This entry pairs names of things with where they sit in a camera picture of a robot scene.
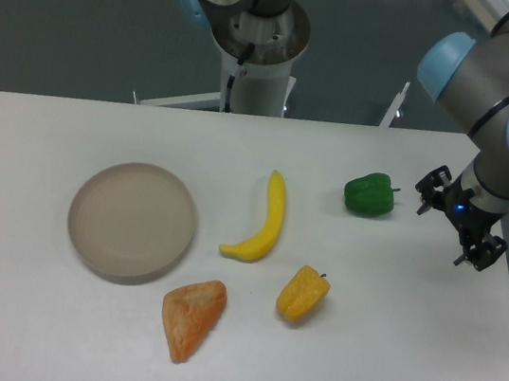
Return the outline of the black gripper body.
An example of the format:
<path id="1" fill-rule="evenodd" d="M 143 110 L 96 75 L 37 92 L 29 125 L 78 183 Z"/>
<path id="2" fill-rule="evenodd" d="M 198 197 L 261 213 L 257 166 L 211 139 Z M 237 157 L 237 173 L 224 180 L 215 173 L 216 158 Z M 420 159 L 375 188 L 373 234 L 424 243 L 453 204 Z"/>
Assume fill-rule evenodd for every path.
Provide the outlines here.
<path id="1" fill-rule="evenodd" d="M 494 249 L 499 241 L 491 234 L 491 227 L 501 219 L 504 212 L 488 205 L 476 190 L 457 185 L 445 187 L 445 215 L 457 230 L 462 245 L 484 246 Z"/>

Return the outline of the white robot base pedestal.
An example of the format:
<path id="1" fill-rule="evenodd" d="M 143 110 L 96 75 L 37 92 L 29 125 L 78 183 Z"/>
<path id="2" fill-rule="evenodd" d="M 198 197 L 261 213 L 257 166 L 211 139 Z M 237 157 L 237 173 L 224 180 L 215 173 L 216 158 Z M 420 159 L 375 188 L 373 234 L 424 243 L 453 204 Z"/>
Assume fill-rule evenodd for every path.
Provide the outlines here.
<path id="1" fill-rule="evenodd" d="M 276 16 L 241 12 L 212 28 L 221 52 L 220 90 L 139 100 L 149 106 L 231 114 L 283 117 L 296 83 L 293 63 L 310 41 L 307 13 L 296 1 Z"/>

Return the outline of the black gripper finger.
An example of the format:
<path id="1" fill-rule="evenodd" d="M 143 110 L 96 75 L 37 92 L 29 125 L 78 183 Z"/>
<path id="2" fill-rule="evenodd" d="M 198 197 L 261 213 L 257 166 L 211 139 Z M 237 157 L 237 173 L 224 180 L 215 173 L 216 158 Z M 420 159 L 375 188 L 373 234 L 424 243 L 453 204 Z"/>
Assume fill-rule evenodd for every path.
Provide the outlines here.
<path id="1" fill-rule="evenodd" d="M 422 202 L 420 208 L 416 211 L 418 215 L 425 214 L 430 209 L 445 211 L 445 194 L 452 185 L 451 179 L 451 172 L 444 165 L 429 172 L 415 184 L 415 189 L 420 194 L 420 201 Z"/>
<path id="2" fill-rule="evenodd" d="M 469 232 L 462 231 L 459 233 L 459 242 L 463 251 L 453 264 L 470 263 L 479 272 L 493 265 L 508 248 L 501 237 L 490 233 L 475 238 Z"/>

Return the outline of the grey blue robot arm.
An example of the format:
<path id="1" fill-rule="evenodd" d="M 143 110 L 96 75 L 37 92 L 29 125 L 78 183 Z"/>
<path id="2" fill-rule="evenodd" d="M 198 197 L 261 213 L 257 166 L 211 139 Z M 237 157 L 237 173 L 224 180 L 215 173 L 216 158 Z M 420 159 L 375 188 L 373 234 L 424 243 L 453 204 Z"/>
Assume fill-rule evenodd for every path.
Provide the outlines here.
<path id="1" fill-rule="evenodd" d="M 221 51 L 220 108 L 281 117 L 291 65 L 310 40 L 295 0 L 178 0 Z M 484 43 L 455 32 L 419 62 L 417 78 L 457 121 L 478 154 L 460 176 L 441 167 L 416 188 L 424 209 L 441 211 L 459 234 L 461 260 L 493 265 L 507 244 L 491 232 L 509 212 L 509 0 L 461 0 L 489 33 Z"/>

